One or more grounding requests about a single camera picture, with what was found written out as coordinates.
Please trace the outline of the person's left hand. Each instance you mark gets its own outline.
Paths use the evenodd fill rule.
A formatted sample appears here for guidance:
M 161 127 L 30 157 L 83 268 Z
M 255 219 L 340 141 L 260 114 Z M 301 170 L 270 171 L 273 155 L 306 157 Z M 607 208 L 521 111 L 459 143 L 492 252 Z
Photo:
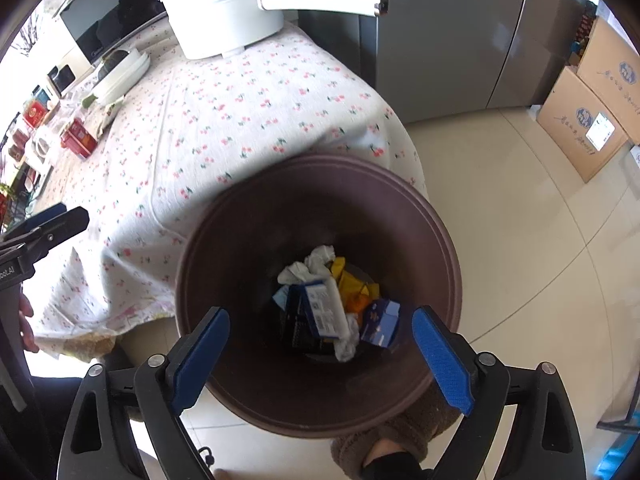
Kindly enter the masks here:
M 18 322 L 20 322 L 20 332 L 23 341 L 23 347 L 26 351 L 32 353 L 38 353 L 40 348 L 35 340 L 32 326 L 29 324 L 29 320 L 34 316 L 34 309 L 30 304 L 28 298 L 20 292 L 18 295 Z

